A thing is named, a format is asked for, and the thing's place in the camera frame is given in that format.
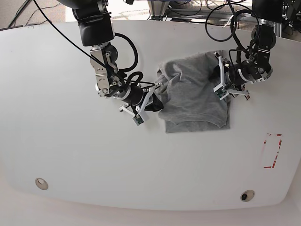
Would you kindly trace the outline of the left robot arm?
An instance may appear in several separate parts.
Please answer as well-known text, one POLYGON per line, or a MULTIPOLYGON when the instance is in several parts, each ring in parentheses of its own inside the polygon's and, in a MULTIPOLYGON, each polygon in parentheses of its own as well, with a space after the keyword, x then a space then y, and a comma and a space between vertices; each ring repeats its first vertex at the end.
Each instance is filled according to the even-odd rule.
POLYGON ((282 22, 283 1, 281 0, 254 0, 252 7, 242 6, 239 11, 234 10, 234 5, 239 6, 239 2, 228 0, 232 16, 230 17, 229 37, 223 41, 234 39, 237 47, 230 49, 228 54, 236 53, 236 61, 231 57, 224 58, 218 53, 220 83, 214 87, 214 93, 220 100, 228 96, 238 95, 249 98, 249 92, 245 89, 245 84, 266 81, 273 73, 273 68, 269 63, 270 51, 276 44, 276 34, 274 27, 282 22), (253 16, 257 22, 252 31, 250 43, 244 47, 236 35, 238 19, 241 14, 253 16))

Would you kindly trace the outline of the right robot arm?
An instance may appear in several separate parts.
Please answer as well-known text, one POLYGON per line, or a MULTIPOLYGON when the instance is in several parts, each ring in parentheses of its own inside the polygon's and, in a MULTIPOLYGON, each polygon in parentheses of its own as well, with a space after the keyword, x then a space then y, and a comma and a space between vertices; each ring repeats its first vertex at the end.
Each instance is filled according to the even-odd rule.
POLYGON ((91 47, 90 62, 96 73, 96 90, 102 97, 115 97, 131 107, 134 115, 138 109, 158 112, 164 108, 156 97, 156 85, 148 83, 140 87, 142 72, 135 72, 138 52, 134 43, 125 35, 115 33, 106 0, 62 0, 61 3, 72 9, 78 22, 82 44, 91 47), (118 51, 111 44, 115 37, 125 39, 134 53, 133 64, 124 69, 117 66, 118 51))

